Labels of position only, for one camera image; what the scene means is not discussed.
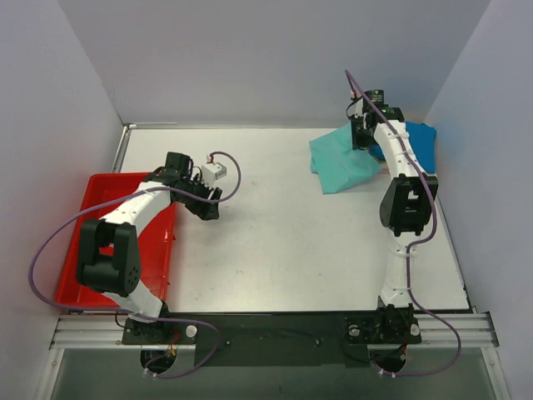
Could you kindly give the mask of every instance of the white tabletop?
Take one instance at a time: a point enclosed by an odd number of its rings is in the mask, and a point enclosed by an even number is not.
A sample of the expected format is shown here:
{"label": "white tabletop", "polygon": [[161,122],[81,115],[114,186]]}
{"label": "white tabletop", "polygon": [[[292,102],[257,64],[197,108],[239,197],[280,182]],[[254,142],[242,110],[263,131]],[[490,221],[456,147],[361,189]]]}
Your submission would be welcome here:
{"label": "white tabletop", "polygon": [[[241,165],[237,195],[204,222],[180,207],[167,303],[175,312],[374,310],[386,270],[387,231],[378,209],[388,175],[323,195],[309,141],[331,129],[133,129],[123,172],[151,171],[167,152],[195,164],[222,150]],[[236,181],[229,160],[220,187]],[[467,309],[459,268],[439,215],[418,247],[413,291],[434,310]]]}

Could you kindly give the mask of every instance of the turquoise towel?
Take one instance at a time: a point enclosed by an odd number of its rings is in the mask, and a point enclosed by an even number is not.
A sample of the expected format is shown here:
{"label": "turquoise towel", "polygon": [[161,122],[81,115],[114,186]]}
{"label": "turquoise towel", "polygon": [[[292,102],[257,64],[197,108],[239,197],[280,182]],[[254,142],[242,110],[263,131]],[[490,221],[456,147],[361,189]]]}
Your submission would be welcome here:
{"label": "turquoise towel", "polygon": [[324,194],[338,193],[372,178],[380,164],[368,152],[352,150],[350,123],[309,142],[311,172],[317,173]]}

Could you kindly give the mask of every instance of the folded cloth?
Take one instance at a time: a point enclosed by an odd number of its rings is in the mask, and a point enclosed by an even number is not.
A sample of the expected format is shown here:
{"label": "folded cloth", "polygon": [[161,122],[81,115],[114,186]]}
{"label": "folded cloth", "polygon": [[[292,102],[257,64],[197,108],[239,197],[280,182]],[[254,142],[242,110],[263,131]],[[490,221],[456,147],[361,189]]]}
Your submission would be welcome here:
{"label": "folded cloth", "polygon": [[[409,133],[409,143],[415,152],[420,165],[427,173],[435,173],[435,136],[436,130],[424,123],[406,122],[406,130]],[[379,146],[369,149],[372,156],[385,160]]]}
{"label": "folded cloth", "polygon": [[311,172],[318,174],[324,194],[351,188],[381,170],[380,164],[368,152],[351,148],[350,123],[311,140],[309,145]]}

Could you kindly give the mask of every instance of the white table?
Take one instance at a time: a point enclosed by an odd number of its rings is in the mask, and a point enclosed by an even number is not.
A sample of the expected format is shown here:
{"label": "white table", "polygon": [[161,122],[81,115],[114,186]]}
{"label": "white table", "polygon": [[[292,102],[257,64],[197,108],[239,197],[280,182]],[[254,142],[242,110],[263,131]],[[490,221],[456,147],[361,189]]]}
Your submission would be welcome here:
{"label": "white table", "polygon": [[[196,164],[222,150],[242,168],[241,190],[204,222],[180,207],[167,303],[174,312],[374,310],[387,244],[378,208],[388,175],[323,195],[309,141],[331,129],[133,129],[122,172],[151,171],[167,152]],[[236,181],[229,160],[220,181]],[[435,238],[418,247],[417,299],[433,310],[467,309],[461,274],[439,215]]]}

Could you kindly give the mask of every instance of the robotic arm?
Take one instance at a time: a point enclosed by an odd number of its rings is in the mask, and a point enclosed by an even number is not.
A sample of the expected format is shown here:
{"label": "robotic arm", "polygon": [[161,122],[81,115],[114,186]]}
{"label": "robotic arm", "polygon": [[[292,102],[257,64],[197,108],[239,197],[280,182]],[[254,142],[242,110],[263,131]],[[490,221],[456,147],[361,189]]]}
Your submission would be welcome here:
{"label": "robotic arm", "polygon": [[[165,166],[150,173],[137,192],[168,186],[200,198],[220,199],[222,190],[214,187],[214,183],[226,176],[226,168],[210,159],[193,177],[192,165],[190,157],[170,152]],[[201,202],[175,192],[145,192],[126,200],[100,219],[89,219],[83,223],[78,253],[78,283],[111,298],[121,308],[131,310],[131,319],[152,322],[136,317],[135,313],[159,317],[166,306],[141,281],[137,238],[148,223],[173,202],[185,204],[191,213],[205,221],[219,217],[218,204]],[[101,254],[100,248],[106,247],[113,247],[111,256]]]}
{"label": "robotic arm", "polygon": [[[380,108],[399,134],[397,137],[380,120],[363,97],[352,100],[351,106],[355,106],[355,113],[349,116],[349,119],[354,149],[364,150],[379,144],[391,175],[391,184],[380,205],[381,224],[388,228],[390,234],[386,278],[380,300],[386,307],[392,305],[395,308],[408,308],[411,307],[411,300],[407,292],[406,246],[421,235],[424,226],[429,222],[431,205],[421,180],[416,170],[407,162],[405,153],[411,156],[422,172],[424,169],[412,151],[406,122],[400,108],[385,104],[382,90],[368,91],[366,95]],[[436,177],[425,175],[425,178],[435,198],[438,181]]]}

